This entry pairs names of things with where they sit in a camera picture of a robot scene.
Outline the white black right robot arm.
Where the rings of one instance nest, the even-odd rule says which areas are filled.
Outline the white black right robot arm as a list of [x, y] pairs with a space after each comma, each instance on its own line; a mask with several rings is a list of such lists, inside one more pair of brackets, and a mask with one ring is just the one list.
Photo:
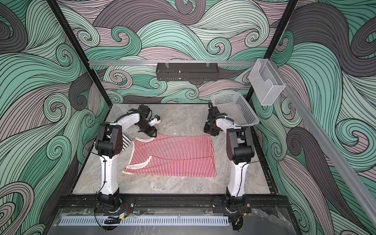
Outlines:
[[230, 181], [225, 194], [225, 205], [229, 210], [231, 206], [243, 202], [245, 174], [256, 153], [251, 125], [236, 124], [233, 118], [209, 102], [204, 132], [214, 137], [223, 132], [226, 136], [226, 153], [231, 162]]

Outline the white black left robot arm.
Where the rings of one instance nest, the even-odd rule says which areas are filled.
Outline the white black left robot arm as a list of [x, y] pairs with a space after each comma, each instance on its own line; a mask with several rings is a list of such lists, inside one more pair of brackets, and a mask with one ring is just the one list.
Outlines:
[[120, 208], [119, 186], [117, 182], [117, 163], [123, 149], [123, 131], [135, 125], [149, 137], [157, 136], [154, 125], [161, 118], [153, 115], [152, 110], [141, 104], [137, 109], [130, 109], [114, 122], [102, 122], [95, 140], [97, 155], [101, 158], [101, 187], [97, 192], [99, 202]]

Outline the black white striped tank top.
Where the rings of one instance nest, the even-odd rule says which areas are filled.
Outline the black white striped tank top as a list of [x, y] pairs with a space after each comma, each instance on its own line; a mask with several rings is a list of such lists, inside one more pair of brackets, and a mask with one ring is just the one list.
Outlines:
[[122, 134], [122, 150], [125, 150], [132, 144], [133, 140], [126, 136], [124, 133]]

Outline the white plastic laundry basket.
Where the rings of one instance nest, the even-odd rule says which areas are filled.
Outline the white plastic laundry basket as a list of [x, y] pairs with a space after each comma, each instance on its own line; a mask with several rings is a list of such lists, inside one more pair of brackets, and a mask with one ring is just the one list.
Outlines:
[[213, 106], [234, 121], [235, 126], [248, 127], [259, 124], [259, 118], [248, 101], [239, 92], [220, 92], [211, 96]]

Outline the red white striped tank top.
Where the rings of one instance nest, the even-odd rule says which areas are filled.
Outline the red white striped tank top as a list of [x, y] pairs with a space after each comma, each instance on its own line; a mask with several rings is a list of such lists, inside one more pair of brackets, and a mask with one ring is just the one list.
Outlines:
[[176, 177], [216, 176], [215, 156], [211, 137], [170, 136], [136, 138], [124, 174]]

